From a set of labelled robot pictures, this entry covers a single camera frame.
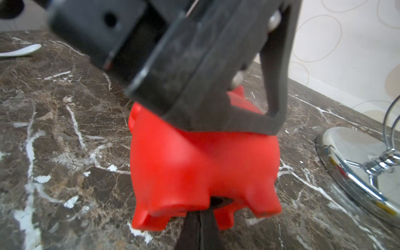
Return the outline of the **red piggy bank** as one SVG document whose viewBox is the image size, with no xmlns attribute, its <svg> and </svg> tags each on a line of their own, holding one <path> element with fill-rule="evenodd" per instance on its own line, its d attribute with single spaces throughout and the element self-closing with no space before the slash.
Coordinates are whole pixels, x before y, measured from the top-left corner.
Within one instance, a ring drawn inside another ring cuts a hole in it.
<svg viewBox="0 0 400 250">
<path fill-rule="evenodd" d="M 220 230 L 231 228 L 234 213 L 246 207 L 258 218 L 281 212 L 275 135 L 186 132 L 139 103 L 131 108 L 128 126 L 134 229 L 164 230 L 172 217 L 208 209 L 213 197 L 231 200 L 214 212 Z"/>
</svg>

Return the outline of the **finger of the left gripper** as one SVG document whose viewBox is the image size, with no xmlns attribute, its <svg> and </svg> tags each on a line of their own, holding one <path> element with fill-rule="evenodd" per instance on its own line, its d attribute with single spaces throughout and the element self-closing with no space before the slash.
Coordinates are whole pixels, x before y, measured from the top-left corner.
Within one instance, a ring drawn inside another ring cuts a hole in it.
<svg viewBox="0 0 400 250">
<path fill-rule="evenodd" d="M 287 113 L 287 77 L 300 1 L 200 1 L 192 13 L 211 47 L 175 103 L 175 126 L 185 131 L 275 135 Z M 267 112 L 233 106 L 234 75 L 259 55 Z"/>
</svg>

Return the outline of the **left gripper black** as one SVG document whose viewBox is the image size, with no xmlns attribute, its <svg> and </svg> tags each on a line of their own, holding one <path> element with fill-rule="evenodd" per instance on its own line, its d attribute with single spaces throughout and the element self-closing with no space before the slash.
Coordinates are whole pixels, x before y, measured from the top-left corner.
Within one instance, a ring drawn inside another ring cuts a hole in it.
<svg viewBox="0 0 400 250">
<path fill-rule="evenodd" d="M 227 89 L 280 1 L 49 1 L 51 30 L 160 116 L 237 112 Z"/>
</svg>

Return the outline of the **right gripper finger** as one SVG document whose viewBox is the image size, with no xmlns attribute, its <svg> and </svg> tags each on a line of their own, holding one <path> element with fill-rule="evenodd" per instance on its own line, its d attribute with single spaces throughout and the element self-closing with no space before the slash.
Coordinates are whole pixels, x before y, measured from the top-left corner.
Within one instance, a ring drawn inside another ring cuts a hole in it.
<svg viewBox="0 0 400 250">
<path fill-rule="evenodd" d="M 206 210 L 188 212 L 175 250 L 223 250 L 214 210 L 232 202 L 232 199 L 212 197 Z"/>
</svg>

